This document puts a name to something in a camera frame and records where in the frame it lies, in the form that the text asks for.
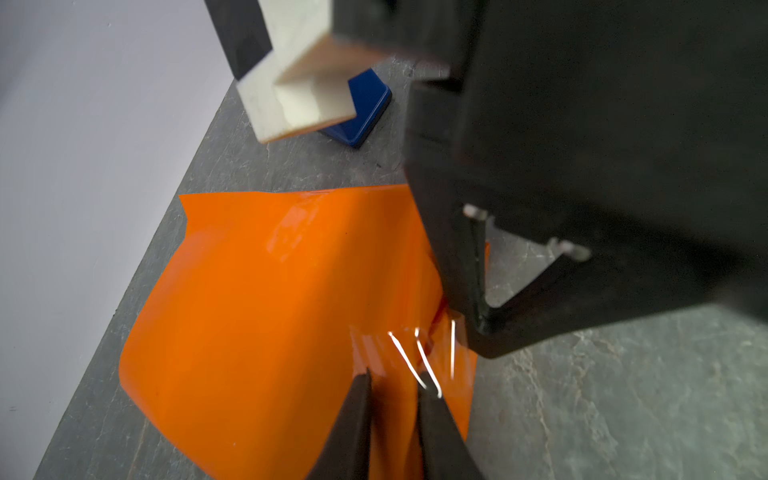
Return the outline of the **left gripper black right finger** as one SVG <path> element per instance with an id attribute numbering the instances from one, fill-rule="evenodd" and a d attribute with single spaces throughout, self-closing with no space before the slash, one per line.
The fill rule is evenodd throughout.
<path id="1" fill-rule="evenodd" d="M 427 372 L 419 374 L 425 384 L 418 393 L 418 428 L 424 478 L 483 479 L 435 382 Z"/>

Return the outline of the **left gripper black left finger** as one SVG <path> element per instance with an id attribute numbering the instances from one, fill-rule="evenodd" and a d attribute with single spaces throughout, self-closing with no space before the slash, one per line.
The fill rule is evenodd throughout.
<path id="1" fill-rule="evenodd" d="M 310 479 L 368 479 L 372 425 L 372 377 L 353 378 Z"/>

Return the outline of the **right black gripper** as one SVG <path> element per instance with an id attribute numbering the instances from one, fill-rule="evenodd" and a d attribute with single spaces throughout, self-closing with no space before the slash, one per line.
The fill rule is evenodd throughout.
<path id="1" fill-rule="evenodd" d="M 418 209 L 488 212 L 485 358 L 708 302 L 767 315 L 763 1 L 337 1 L 333 33 L 447 64 L 415 83 Z"/>

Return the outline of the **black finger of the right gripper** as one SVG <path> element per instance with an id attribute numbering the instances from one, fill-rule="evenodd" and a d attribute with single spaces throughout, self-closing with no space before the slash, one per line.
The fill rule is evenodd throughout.
<path id="1" fill-rule="evenodd" d="M 465 334 L 483 333 L 487 211 L 471 204 L 423 204 L 425 227 L 449 306 L 464 315 Z"/>

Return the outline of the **clear adhesive tape strip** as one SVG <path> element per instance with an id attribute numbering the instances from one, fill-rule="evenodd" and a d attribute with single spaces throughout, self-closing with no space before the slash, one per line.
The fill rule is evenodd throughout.
<path id="1" fill-rule="evenodd" d="M 376 399 L 405 403 L 426 391 L 452 409 L 474 396 L 477 356 L 461 344 L 461 319 L 444 314 L 428 327 L 350 329 L 353 372 L 369 373 Z"/>

